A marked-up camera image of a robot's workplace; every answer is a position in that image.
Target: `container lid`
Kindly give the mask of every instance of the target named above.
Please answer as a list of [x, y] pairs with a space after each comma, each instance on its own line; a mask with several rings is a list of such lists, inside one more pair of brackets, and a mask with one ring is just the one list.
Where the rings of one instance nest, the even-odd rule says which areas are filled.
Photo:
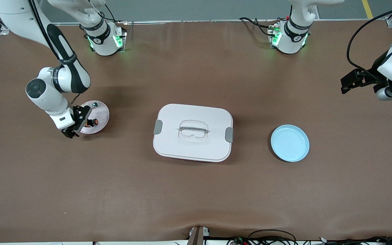
[[232, 125], [224, 109], [168, 104], [158, 113], [154, 149], [165, 157], [221, 162], [231, 152]]
[[309, 140], [305, 132], [294, 125], [279, 126], [272, 134], [271, 145], [282, 160], [297, 162], [309, 152]]

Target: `small plate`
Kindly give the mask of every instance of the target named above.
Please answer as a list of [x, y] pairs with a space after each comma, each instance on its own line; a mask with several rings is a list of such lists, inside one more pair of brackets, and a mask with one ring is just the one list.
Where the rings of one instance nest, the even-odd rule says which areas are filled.
[[272, 133], [271, 145], [282, 160], [298, 162], [309, 152], [309, 140], [305, 132], [294, 125], [279, 126]]
[[[92, 103], [97, 103], [98, 107], [93, 107]], [[89, 107], [92, 107], [92, 113], [90, 113], [90, 116], [88, 119], [97, 119], [99, 124], [96, 125], [95, 127], [83, 127], [81, 129], [81, 133], [84, 134], [93, 134], [101, 131], [109, 122], [110, 118], [110, 111], [109, 108], [104, 104], [103, 102], [97, 101], [97, 100], [91, 100], [87, 101], [81, 106], [84, 107], [85, 105], [88, 105]]]

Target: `gray floor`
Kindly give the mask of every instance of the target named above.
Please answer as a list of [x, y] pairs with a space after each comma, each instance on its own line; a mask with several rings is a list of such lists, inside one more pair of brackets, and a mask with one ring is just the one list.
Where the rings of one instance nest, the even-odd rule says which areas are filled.
[[[392, 9], [392, 0], [367, 0], [375, 17]], [[51, 22], [76, 22], [67, 13], [54, 8], [47, 0], [38, 0]], [[123, 21], [211, 21], [237, 20], [240, 17], [276, 19], [290, 11], [287, 0], [108, 0], [117, 20]], [[105, 7], [99, 8], [107, 17]], [[321, 19], [366, 19], [362, 0], [345, 0], [340, 6], [319, 6]]]

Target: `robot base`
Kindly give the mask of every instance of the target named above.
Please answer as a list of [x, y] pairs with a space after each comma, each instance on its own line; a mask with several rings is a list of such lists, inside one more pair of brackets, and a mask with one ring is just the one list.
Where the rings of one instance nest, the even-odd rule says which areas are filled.
[[274, 35], [274, 37], [269, 36], [269, 43], [271, 48], [276, 48], [285, 54], [294, 54], [298, 52], [303, 46], [305, 46], [305, 41], [308, 35], [310, 34], [307, 31], [305, 37], [300, 39], [299, 42], [293, 42], [290, 37], [288, 37], [284, 31], [284, 25], [287, 24], [287, 21], [281, 20], [278, 23], [275, 23], [268, 29], [268, 34]]
[[[100, 55], [111, 56], [117, 52], [121, 52], [121, 53], [125, 52], [127, 31], [126, 31], [126, 29], [124, 29], [120, 26], [116, 26], [115, 32], [116, 32], [115, 35], [113, 35], [111, 37], [114, 40], [115, 45], [116, 45], [116, 46], [114, 46], [114, 48], [117, 48], [117, 47], [120, 47], [120, 48], [117, 48], [117, 49], [111, 48], [111, 50], [110, 50], [110, 49], [108, 49], [108, 48], [110, 48], [110, 46], [107, 46], [108, 48], [102, 50], [100, 52]], [[95, 44], [92, 42], [92, 40], [90, 40], [90, 38], [87, 38], [87, 39], [90, 42], [90, 49], [92, 50], [92, 52], [97, 53], [97, 51], [95, 50]]]
[[89, 125], [84, 126], [80, 132], [84, 133], [84, 134], [97, 133], [97, 132], [101, 131], [102, 129], [104, 129], [104, 127], [109, 122], [109, 118], [110, 118], [109, 108], [106, 106], [106, 104], [104, 104], [103, 102], [97, 101], [97, 100], [91, 100], [91, 101], [85, 102], [81, 106], [84, 107], [86, 105], [88, 105], [89, 107], [92, 108], [92, 112], [90, 113], [90, 116], [88, 117], [88, 119], [90, 121], [97, 120], [97, 125], [95, 125], [93, 127], [89, 126]]

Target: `yellow floor line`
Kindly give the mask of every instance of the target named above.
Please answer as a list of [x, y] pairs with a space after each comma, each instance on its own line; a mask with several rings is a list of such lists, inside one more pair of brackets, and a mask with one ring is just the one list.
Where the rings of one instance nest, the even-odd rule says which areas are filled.
[[370, 9], [369, 2], [367, 0], [362, 0], [362, 5], [364, 5], [364, 10], [365, 13], [367, 14], [367, 18], [372, 19], [373, 14], [372, 14], [372, 10]]

